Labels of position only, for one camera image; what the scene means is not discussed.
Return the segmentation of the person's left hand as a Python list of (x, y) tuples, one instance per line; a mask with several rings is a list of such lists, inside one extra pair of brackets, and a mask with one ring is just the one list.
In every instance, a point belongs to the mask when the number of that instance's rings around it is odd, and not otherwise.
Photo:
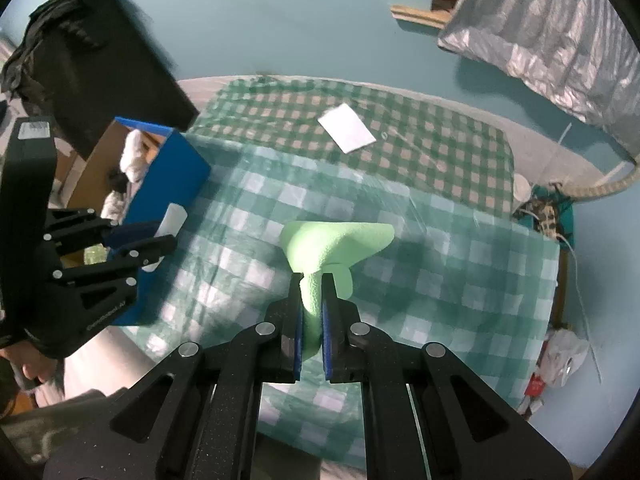
[(28, 385), (28, 392), (49, 388), (64, 394), (64, 362), (42, 354), (28, 341), (21, 341), (1, 350), (3, 359), (18, 368)]

